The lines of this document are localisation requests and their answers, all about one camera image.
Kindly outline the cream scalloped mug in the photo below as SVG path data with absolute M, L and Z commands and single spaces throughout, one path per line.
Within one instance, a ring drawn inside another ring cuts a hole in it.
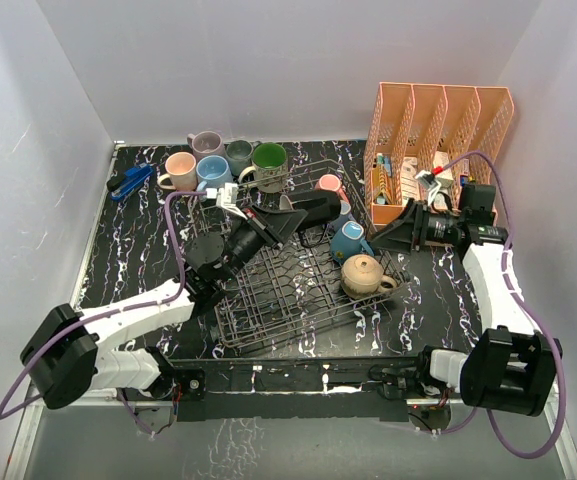
M 297 232 L 302 232 L 336 220 L 341 212 L 341 200 L 335 192 L 329 190 L 291 192 L 281 195 L 279 209 L 305 210 L 307 216 L 297 228 Z

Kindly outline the teal floral mug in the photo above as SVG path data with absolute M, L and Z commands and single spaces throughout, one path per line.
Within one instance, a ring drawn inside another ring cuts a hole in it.
M 356 221 L 347 221 L 333 236 L 330 242 L 332 259 L 342 265 L 347 259 L 358 254 L 375 256 L 368 244 L 364 228 Z

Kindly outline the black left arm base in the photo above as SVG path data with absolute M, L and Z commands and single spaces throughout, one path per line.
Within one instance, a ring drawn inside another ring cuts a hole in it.
M 194 367 L 179 367 L 165 357 L 156 357 L 159 375 L 140 392 L 155 400 L 200 401 L 206 394 L 206 373 Z

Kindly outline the tan brown mug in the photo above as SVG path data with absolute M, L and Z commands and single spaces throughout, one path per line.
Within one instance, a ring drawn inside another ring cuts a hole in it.
M 341 287 L 351 299 L 389 293 L 399 285 L 398 280 L 387 276 L 381 264 L 367 254 L 353 255 L 342 265 Z

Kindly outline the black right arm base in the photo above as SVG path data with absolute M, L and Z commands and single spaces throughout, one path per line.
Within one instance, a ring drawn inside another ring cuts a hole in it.
M 443 407 L 448 402 L 451 388 L 445 381 L 430 375 L 433 351 L 433 347 L 425 347 L 415 357 L 399 357 L 393 365 L 373 365 L 368 371 L 368 378 L 379 383 L 377 391 L 387 400 L 407 399 L 415 393 L 437 398 L 436 406 Z

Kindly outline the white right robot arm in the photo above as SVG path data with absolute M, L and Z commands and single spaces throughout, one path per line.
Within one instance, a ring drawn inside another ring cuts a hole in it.
M 538 416 L 556 376 L 550 344 L 540 327 L 517 304 L 519 291 L 504 245 L 508 232 L 494 224 L 496 189 L 466 184 L 458 213 L 434 213 L 423 201 L 410 200 L 401 215 L 370 236 L 379 250 L 412 253 L 428 243 L 448 245 L 458 253 L 472 282 L 482 333 L 468 354 L 425 347 L 418 357 L 415 388 L 434 397 L 447 387 L 469 406 Z

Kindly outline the small grey-blue heart mug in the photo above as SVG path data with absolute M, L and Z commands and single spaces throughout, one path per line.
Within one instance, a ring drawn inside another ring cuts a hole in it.
M 332 228 L 332 230 L 334 232 L 339 231 L 340 229 L 343 228 L 343 226 L 348 222 L 348 221 L 353 221 L 354 217 L 352 215 L 352 210 L 351 210 L 351 206 L 348 202 L 346 202 L 345 200 L 341 200 L 340 201 L 340 213 L 339 216 L 330 222 L 330 227 Z

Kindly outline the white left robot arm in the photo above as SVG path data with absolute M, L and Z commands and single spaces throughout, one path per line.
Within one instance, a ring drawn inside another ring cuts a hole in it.
M 21 354 L 45 405 L 60 409 L 106 388 L 136 389 L 154 399 L 186 390 L 162 354 L 121 345 L 212 310 L 226 295 L 223 283 L 261 248 L 283 246 L 306 217 L 303 209 L 248 207 L 228 237 L 198 235 L 186 249 L 183 273 L 159 287 L 85 313 L 68 304 L 53 308 Z

